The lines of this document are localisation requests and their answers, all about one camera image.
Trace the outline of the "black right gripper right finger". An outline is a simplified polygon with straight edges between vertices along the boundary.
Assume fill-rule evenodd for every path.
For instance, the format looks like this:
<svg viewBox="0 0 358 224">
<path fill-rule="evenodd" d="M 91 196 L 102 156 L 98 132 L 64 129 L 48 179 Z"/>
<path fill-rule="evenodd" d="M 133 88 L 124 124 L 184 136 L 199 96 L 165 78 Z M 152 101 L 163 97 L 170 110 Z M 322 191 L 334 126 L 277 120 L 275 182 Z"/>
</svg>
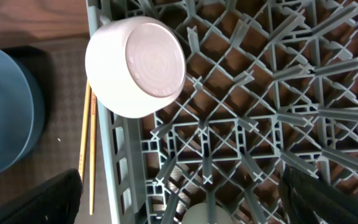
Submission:
<svg viewBox="0 0 358 224">
<path fill-rule="evenodd" d="M 278 186 L 290 223 L 358 224 L 358 201 L 294 168 L 285 169 Z"/>
</svg>

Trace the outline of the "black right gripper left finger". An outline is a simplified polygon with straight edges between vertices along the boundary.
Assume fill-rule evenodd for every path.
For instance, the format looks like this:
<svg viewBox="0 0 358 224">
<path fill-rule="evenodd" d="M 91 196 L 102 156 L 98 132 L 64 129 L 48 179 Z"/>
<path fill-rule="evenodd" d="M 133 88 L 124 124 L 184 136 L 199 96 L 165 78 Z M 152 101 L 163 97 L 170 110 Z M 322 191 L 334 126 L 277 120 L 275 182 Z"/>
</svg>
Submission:
<svg viewBox="0 0 358 224">
<path fill-rule="evenodd" d="M 0 205 L 0 223 L 70 223 L 79 211 L 83 184 L 77 169 L 68 169 Z"/>
</svg>

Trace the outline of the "white plastic cup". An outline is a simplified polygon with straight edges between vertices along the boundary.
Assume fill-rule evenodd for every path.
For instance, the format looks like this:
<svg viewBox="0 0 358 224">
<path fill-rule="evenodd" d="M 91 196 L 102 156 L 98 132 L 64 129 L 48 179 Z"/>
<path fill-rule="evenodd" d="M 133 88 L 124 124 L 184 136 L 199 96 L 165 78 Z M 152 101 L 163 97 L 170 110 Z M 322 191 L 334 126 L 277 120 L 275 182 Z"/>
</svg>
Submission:
<svg viewBox="0 0 358 224">
<path fill-rule="evenodd" d="M 229 214 L 218 205 L 216 206 L 217 224 L 233 224 Z M 184 214 L 182 224 L 208 224 L 207 203 L 199 203 L 190 207 Z"/>
</svg>

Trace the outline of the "pink white bowl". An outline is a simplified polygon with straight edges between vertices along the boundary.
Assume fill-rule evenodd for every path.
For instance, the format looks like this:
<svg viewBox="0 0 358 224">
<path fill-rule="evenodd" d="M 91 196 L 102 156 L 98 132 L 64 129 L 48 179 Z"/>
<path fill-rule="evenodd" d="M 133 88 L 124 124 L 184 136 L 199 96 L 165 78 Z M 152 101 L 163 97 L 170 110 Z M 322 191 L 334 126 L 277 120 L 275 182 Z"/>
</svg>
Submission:
<svg viewBox="0 0 358 224">
<path fill-rule="evenodd" d="M 145 16 L 112 21 L 90 38 L 85 69 L 97 99 L 126 118 L 142 118 L 175 101 L 186 76 L 183 49 L 162 22 Z"/>
</svg>

